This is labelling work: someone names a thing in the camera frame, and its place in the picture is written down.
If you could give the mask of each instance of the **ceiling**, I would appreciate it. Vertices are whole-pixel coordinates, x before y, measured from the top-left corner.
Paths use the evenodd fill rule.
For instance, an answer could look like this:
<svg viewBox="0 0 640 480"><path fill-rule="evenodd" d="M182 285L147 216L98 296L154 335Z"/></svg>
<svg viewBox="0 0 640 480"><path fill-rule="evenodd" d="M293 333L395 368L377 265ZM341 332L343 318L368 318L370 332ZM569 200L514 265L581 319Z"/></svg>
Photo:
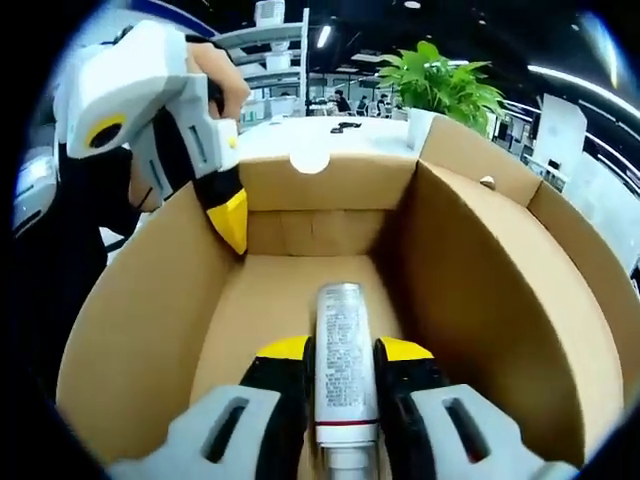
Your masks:
<svg viewBox="0 0 640 480"><path fill-rule="evenodd" d="M254 25L255 0L168 3L221 33ZM537 107L542 95L550 93L573 103L582 100L604 112L609 118L580 104L589 131L640 170L640 118L583 87L533 74L527 68L539 65L570 73L606 88L640 109L637 22L632 13L620 8L620 3L612 1L598 8L590 6L591 2L566 0L420 0L420 3L420 9L410 9L404 0L286 0L285 21L300 21L303 8L310 8L312 72L331 73L346 66L357 68L356 76L372 74L380 65L353 60L353 55L412 48L421 39L434 43L451 59L489 60L491 66L485 71L488 80L510 100ZM319 49L317 37L324 25L331 25L332 33L327 44ZM597 43L593 39L602 38L603 26L618 49L617 88L612 86L609 64L601 60L603 56L594 47ZM616 166L622 166L601 145L590 140L586 143L587 150L602 152Z"/></svg>

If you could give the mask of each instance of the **cardboard flap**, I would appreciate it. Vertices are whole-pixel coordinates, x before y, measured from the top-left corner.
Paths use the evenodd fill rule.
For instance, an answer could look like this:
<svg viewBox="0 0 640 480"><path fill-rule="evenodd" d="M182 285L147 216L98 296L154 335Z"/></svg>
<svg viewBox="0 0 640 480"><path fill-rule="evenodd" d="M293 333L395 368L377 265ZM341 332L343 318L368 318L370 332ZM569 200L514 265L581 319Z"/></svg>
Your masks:
<svg viewBox="0 0 640 480"><path fill-rule="evenodd" d="M591 224L551 186L543 183L529 204L578 267L613 335L630 404L640 382L640 299L623 266Z"/></svg>
<svg viewBox="0 0 640 480"><path fill-rule="evenodd" d="M100 277L67 343L57 394L58 407L100 460L149 454L189 405L232 258L189 184Z"/></svg>
<svg viewBox="0 0 640 480"><path fill-rule="evenodd" d="M442 115L433 119L420 158L475 181L489 175L497 192L525 206L542 181L510 153Z"/></svg>
<svg viewBox="0 0 640 480"><path fill-rule="evenodd" d="M289 157L275 157L241 161L240 177L254 212L392 210L415 164L405 157L332 154L324 170L305 174Z"/></svg>

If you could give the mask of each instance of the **green leaves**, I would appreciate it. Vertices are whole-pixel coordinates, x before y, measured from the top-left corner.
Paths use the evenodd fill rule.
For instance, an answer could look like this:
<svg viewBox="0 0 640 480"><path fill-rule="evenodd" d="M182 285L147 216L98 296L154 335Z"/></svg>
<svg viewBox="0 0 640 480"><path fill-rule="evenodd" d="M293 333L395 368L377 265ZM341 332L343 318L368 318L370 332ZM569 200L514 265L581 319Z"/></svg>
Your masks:
<svg viewBox="0 0 640 480"><path fill-rule="evenodd" d="M435 62L440 58L440 53L436 46L424 40L418 42L417 51L425 59L425 63Z"/></svg>
<svg viewBox="0 0 640 480"><path fill-rule="evenodd" d="M443 113L482 134L487 112L500 117L504 114L498 103L502 92L478 81L486 78L479 69L490 62L451 65L435 45L424 40L418 42L415 51L400 50L400 56L381 58L390 65L378 73L382 77L380 86L395 85L406 107Z"/></svg>
<svg viewBox="0 0 640 480"><path fill-rule="evenodd" d="M396 57L395 55L380 55L382 60L385 60L396 67L403 67L402 59L400 57Z"/></svg>

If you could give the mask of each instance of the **box compartment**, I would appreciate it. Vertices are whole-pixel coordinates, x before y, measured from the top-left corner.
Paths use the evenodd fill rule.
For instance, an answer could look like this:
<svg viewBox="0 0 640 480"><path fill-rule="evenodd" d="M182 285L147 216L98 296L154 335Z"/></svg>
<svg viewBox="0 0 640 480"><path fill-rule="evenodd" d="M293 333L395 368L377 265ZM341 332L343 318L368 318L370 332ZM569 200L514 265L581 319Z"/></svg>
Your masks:
<svg viewBox="0 0 640 480"><path fill-rule="evenodd" d="M242 162L243 259L190 185L174 195L104 272L67 345L58 405L90 450L110 463L157 448L173 418L238 382L260 347L312 334L317 290L344 280L363 284L374 338L429 348L453 381L509 413L530 448L581 463L637 378L637 354L618 337L640 334L622 270L551 195L623 286L616 307L580 238L556 239L546 186L461 125L435 118L421 158L333 155L314 175L285 157ZM478 183L485 175L496 191ZM314 447L300 478L315 478Z"/></svg>

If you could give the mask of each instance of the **white panel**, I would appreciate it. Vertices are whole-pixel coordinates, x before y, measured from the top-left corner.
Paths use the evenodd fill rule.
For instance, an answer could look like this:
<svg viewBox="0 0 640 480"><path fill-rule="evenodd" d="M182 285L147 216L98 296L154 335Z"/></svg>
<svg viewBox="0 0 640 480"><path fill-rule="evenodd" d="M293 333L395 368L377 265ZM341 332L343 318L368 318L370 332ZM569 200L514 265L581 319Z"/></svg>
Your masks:
<svg viewBox="0 0 640 480"><path fill-rule="evenodd" d="M640 255L640 200L584 152L562 193L600 232L631 273Z"/></svg>
<svg viewBox="0 0 640 480"><path fill-rule="evenodd" d="M554 160L571 178L582 156L586 130L587 119L577 105L545 94L534 160L544 165Z"/></svg>

